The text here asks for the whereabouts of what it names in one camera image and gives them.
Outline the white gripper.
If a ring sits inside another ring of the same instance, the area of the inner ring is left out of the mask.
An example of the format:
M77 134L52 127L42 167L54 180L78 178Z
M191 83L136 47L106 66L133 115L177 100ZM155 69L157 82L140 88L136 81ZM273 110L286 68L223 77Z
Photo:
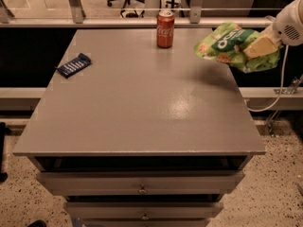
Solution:
M286 6L273 22L273 29L281 41L290 46L303 44L303 0L294 0ZM266 56L278 51L281 41L269 35L257 37L244 50L248 59Z

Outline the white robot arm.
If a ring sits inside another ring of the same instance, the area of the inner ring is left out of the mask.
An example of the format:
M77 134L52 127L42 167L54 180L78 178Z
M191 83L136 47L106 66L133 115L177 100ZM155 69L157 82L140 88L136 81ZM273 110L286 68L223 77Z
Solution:
M303 0L294 0L275 20L248 44L243 53L248 60L278 51L281 45L303 44Z

